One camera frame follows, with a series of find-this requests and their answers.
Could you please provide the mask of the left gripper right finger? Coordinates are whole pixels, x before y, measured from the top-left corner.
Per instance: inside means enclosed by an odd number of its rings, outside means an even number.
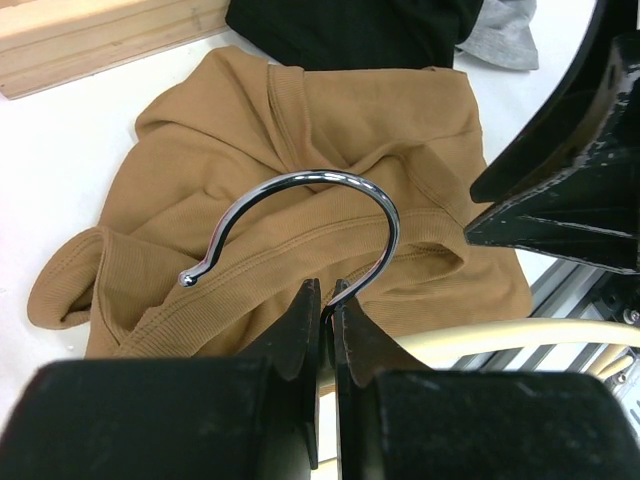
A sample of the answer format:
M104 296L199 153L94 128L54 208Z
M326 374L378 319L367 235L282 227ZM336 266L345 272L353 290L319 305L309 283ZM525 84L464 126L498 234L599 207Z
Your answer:
M435 371L356 300L333 313L342 479L635 479L639 447L580 373Z

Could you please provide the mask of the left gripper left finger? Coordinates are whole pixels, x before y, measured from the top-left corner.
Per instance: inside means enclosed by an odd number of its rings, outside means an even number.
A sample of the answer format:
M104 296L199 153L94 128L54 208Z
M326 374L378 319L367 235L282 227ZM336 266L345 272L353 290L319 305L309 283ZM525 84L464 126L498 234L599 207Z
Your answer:
M318 465L320 287L231 357L59 361L1 437L5 479L307 479Z

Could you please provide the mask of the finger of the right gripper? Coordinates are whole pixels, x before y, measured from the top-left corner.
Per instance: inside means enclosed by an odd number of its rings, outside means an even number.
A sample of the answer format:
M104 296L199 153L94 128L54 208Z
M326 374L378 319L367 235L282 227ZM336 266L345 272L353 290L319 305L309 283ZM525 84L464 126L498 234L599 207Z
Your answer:
M639 271L639 37L614 38L594 100L558 148L465 229L469 244Z

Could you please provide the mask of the cream hanger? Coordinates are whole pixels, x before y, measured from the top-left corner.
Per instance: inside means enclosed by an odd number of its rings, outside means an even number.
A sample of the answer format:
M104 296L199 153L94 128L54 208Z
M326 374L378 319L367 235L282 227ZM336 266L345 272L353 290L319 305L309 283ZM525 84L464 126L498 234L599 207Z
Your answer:
M327 318L336 308L354 298L370 285L389 265L399 243L399 213L391 198L376 184L353 174L334 170L307 170L268 180L233 203L217 223L205 257L178 277L183 287L192 287L218 262L224 242L234 224L252 206L280 191L307 184L335 184L355 189L375 201L383 210L389 237L383 253L354 285L338 294L325 306ZM490 351L546 346L565 343L595 343L605 349L589 365L588 373L600 380L621 373L634 363L629 353L639 346L639 329L604 320L533 318L453 327L403 337L400 341L424 360L438 360Z

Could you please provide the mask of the tan tank top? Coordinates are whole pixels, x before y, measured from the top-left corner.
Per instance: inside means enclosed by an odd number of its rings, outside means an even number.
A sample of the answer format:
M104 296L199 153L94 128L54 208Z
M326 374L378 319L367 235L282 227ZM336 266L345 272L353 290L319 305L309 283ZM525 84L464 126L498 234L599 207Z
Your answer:
M308 72L235 47L209 53L136 121L98 224L69 240L36 280L29 320L90 327L86 354L231 355L315 278L329 299L380 257L380 207L344 187L277 193L233 227L215 268L192 288L229 206L257 185L303 170L340 170L381 187L400 214L386 271L358 299L393 337L527 316L515 253L474 247L464 228L481 207L485 169L467 76L443 68Z

